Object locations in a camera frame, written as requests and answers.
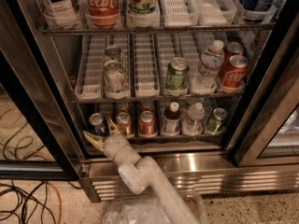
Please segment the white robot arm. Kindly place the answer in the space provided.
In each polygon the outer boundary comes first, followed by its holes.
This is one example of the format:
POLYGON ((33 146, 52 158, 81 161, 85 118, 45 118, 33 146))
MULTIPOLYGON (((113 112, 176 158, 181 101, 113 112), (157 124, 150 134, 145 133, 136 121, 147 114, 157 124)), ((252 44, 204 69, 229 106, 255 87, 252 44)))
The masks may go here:
POLYGON ((150 156, 141 157, 111 119, 107 125, 109 136, 87 131, 83 135, 118 166, 118 173, 131 192, 138 195, 151 187, 172 224, 199 224, 158 163, 150 156))

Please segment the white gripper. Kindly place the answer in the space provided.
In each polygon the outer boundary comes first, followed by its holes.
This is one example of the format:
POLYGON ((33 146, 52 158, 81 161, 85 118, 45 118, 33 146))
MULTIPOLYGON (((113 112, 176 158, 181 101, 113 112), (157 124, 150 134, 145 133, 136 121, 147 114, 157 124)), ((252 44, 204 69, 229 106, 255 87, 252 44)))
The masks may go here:
POLYGON ((130 162, 132 158, 132 147, 127 139, 121 135, 119 127, 111 118, 107 118, 107 127, 110 137, 105 142, 104 138, 87 131, 83 132, 85 139, 96 149, 103 153, 114 162, 130 162))

